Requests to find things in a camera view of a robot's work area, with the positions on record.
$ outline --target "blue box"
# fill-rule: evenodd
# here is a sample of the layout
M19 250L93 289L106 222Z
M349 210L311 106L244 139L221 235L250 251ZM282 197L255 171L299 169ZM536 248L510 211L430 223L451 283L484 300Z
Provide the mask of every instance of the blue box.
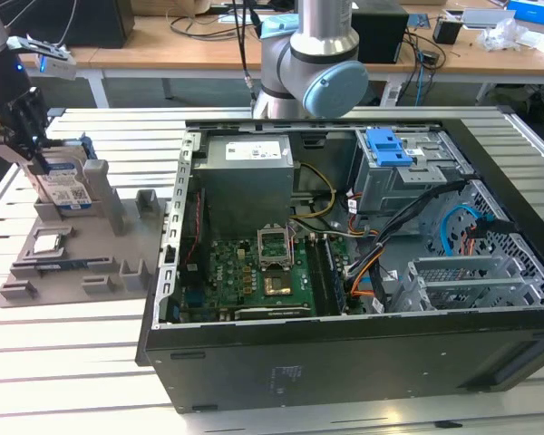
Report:
M510 0L508 9L516 11L514 18L531 23L544 24L544 1Z

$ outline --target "floor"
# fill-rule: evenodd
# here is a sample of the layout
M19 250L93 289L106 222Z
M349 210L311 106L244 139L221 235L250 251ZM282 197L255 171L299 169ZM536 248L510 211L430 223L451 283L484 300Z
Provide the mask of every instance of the floor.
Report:
M34 85L44 91L50 107L95 107L89 84L84 79L74 82L64 80L34 78ZM161 81L157 79L112 79L105 83L112 107L247 107L249 95L241 80L185 79L171 81L173 93L177 98L166 100ZM475 84L437 83L427 95L426 106L471 106L475 103L479 86ZM400 101L401 105L414 105L416 90L412 87L408 95ZM368 92L364 103L368 104L374 94ZM529 121L530 127L544 140L544 124ZM0 179L9 168L0 159Z

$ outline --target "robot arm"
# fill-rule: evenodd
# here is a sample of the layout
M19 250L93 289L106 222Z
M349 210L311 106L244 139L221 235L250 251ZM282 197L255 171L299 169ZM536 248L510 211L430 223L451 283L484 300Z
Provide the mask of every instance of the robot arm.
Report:
M48 107L40 90L31 86L17 53L36 53L39 59L65 62L70 56L47 43L8 38L0 21L0 157L15 163L33 163L31 171L47 167L40 151L60 145L46 138Z
M361 101L369 78L351 19L351 0L298 0L298 15L263 23L255 118L338 118Z

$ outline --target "desk leg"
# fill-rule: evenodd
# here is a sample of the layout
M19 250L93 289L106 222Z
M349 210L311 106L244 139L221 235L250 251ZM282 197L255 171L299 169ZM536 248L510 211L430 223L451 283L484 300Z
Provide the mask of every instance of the desk leg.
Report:
M488 94L489 91L491 91L496 85L494 83L487 83L484 82L481 87L480 91L478 92L478 96L475 97L475 105L479 106L483 103L483 99Z
M101 70L88 70L85 72L84 77L89 81L91 86L92 97L97 105L98 109L109 109L109 100L107 100L107 94L105 93L105 87L102 84Z
M161 86L163 86L163 96L166 100L173 100L173 91L171 90L171 80L161 79Z
M395 107L399 99L399 93L403 88L405 79L401 74L391 74L387 77L387 84L381 97L381 107Z

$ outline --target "plastic bag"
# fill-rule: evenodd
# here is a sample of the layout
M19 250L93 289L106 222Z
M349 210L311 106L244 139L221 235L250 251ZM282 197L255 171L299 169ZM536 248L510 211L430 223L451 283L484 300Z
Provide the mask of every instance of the plastic bag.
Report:
M528 28L523 25L517 25L516 20L513 18L506 18L505 20L501 20L495 29L486 29L481 32L477 41L488 52L504 50L506 48L519 50L520 45L516 43L516 40L527 31Z

